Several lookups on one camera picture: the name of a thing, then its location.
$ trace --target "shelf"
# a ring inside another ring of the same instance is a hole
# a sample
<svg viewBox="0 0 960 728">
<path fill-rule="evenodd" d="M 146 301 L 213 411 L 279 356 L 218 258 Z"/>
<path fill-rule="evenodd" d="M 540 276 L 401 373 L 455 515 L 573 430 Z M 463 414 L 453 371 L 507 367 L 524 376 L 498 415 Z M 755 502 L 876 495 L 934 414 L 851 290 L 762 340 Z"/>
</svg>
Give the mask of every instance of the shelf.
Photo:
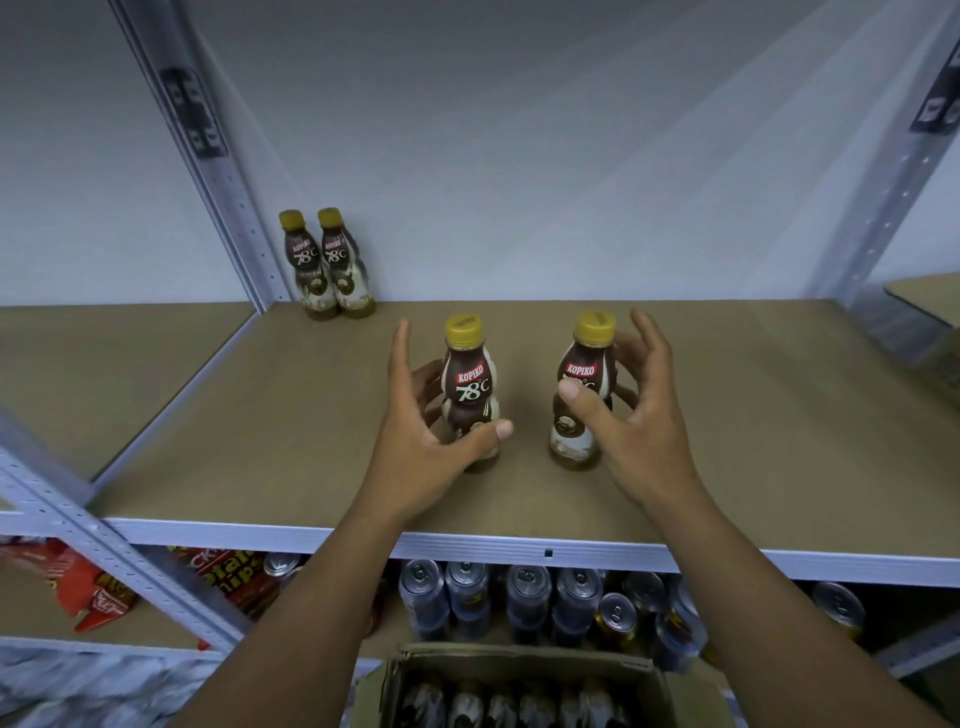
<svg viewBox="0 0 960 728">
<path fill-rule="evenodd" d="M 891 280 L 887 293 L 953 328 L 960 328 L 960 273 Z"/>
<path fill-rule="evenodd" d="M 444 319 L 466 309 L 484 319 L 516 433 L 494 469 L 462 476 L 401 544 L 478 561 L 669 570 L 659 535 L 602 468 L 569 473 L 547 456 L 557 363 L 592 305 L 386 303 L 368 320 L 325 324 L 275 305 L 91 509 L 135 543 L 311 550 L 363 477 L 396 320 L 413 322 L 418 366 L 443 354 Z M 599 305 L 629 326 L 627 303 Z M 960 585 L 960 416 L 839 308 L 642 307 L 673 344 L 708 488 L 788 575 Z"/>
<path fill-rule="evenodd" d="M 198 655 L 197 638 L 139 599 L 120 619 L 80 635 L 39 574 L 0 560 L 0 644 L 27 641 L 35 646 L 108 651 L 131 648 L 190 650 Z"/>
<path fill-rule="evenodd" d="M 0 308 L 0 405 L 92 478 L 251 314 L 249 303 Z"/>
</svg>

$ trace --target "coffee bottle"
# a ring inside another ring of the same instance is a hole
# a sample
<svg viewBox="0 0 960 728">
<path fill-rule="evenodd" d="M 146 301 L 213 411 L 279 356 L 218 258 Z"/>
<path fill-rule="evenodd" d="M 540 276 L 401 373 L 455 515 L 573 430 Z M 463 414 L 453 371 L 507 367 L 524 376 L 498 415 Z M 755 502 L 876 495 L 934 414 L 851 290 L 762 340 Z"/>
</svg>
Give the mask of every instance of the coffee bottle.
<svg viewBox="0 0 960 728">
<path fill-rule="evenodd" d="M 483 322 L 479 316 L 461 313 L 446 320 L 446 358 L 441 375 L 444 403 L 441 412 L 459 440 L 475 427 L 500 418 L 496 400 L 496 367 L 484 346 Z M 496 462 L 499 448 L 470 465 L 479 473 Z"/>
<path fill-rule="evenodd" d="M 321 245 L 324 260 L 333 275 L 337 303 L 350 318 L 365 319 L 376 310 L 376 301 L 370 292 L 367 267 L 360 259 L 357 242 L 336 207 L 324 207 L 317 213 L 317 218 L 324 229 Z"/>
<path fill-rule="evenodd" d="M 565 376 L 580 379 L 613 409 L 611 394 L 616 386 L 613 334 L 616 321 L 605 311 L 584 311 L 573 329 L 573 344 L 566 350 L 557 370 L 557 381 Z M 569 470 L 585 470 L 596 464 L 600 448 L 593 433 L 577 418 L 566 402 L 553 396 L 553 427 L 550 454 Z"/>
<path fill-rule="evenodd" d="M 294 267 L 303 310 L 311 319 L 332 319 L 337 315 L 337 297 L 317 241 L 307 232 L 303 213 L 298 209 L 285 209 L 279 217 L 285 233 L 283 249 Z"/>
</svg>

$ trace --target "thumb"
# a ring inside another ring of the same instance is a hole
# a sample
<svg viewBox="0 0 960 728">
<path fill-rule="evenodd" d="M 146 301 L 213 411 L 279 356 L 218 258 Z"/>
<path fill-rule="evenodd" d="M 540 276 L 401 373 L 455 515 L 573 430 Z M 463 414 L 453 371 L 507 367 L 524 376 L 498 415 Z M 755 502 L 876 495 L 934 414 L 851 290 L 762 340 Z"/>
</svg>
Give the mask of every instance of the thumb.
<svg viewBox="0 0 960 728">
<path fill-rule="evenodd" d="M 580 379 L 565 376 L 557 383 L 557 392 L 580 421 L 590 428 L 600 445 L 609 442 L 618 420 L 597 393 Z"/>
<path fill-rule="evenodd" d="M 497 420 L 472 429 L 452 445 L 447 451 L 454 455 L 453 460 L 462 470 L 474 460 L 479 460 L 514 433 L 514 424 L 510 420 Z"/>
</svg>

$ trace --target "right hand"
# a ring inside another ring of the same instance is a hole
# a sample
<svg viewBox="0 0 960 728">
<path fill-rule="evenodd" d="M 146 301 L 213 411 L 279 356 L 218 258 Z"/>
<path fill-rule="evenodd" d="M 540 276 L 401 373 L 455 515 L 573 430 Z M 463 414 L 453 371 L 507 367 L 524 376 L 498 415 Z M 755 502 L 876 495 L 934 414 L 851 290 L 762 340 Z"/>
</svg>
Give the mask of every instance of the right hand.
<svg viewBox="0 0 960 728">
<path fill-rule="evenodd" d="M 639 393 L 616 387 L 616 394 L 634 410 L 626 421 L 617 419 L 579 379 L 565 377 L 557 390 L 593 432 L 613 482 L 648 509 L 703 491 L 703 485 L 677 399 L 670 344 L 646 314 L 635 308 L 630 318 L 640 335 L 618 331 L 613 339 L 616 360 L 639 387 Z"/>
</svg>

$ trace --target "left hand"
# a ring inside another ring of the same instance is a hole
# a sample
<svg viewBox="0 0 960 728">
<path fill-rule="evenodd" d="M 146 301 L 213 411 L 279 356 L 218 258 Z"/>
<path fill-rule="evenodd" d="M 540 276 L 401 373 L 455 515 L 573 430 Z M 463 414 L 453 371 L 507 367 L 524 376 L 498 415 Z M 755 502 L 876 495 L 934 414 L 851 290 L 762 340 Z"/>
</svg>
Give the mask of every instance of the left hand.
<svg viewBox="0 0 960 728">
<path fill-rule="evenodd" d="M 466 466 L 498 447 L 514 431 L 509 420 L 497 420 L 475 428 L 451 445 L 441 445 L 430 431 L 440 417 L 440 407 L 427 407 L 441 393 L 444 364 L 434 359 L 411 372 L 409 342 L 410 322 L 402 319 L 390 354 L 387 413 L 354 501 L 401 529 L 436 504 Z"/>
</svg>

